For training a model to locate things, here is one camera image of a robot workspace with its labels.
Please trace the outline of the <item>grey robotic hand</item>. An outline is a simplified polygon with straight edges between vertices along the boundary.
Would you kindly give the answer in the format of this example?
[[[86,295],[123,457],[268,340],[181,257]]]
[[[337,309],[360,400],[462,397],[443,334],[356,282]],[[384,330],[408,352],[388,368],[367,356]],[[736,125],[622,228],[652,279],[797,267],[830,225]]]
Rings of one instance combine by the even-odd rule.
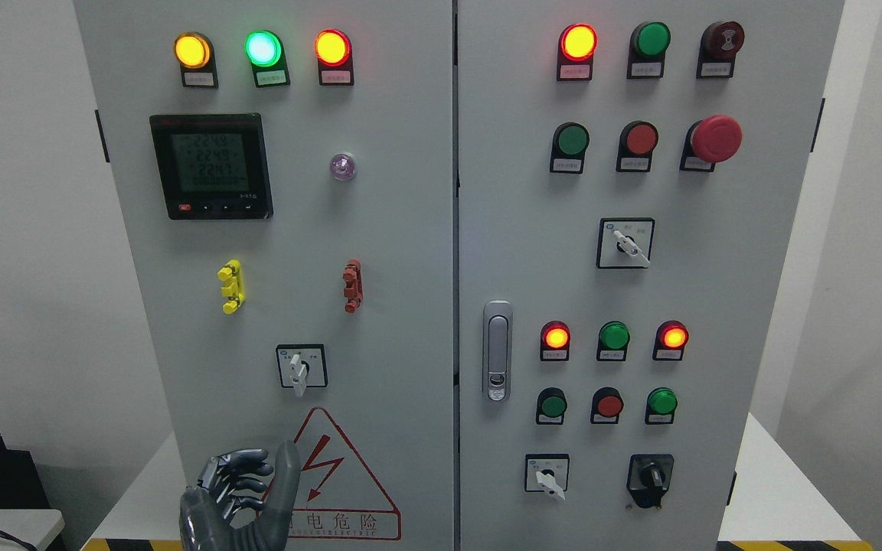
[[[280,444],[273,463],[263,448],[210,457],[196,485],[181,496],[185,550],[283,550],[301,461],[294,442]]]

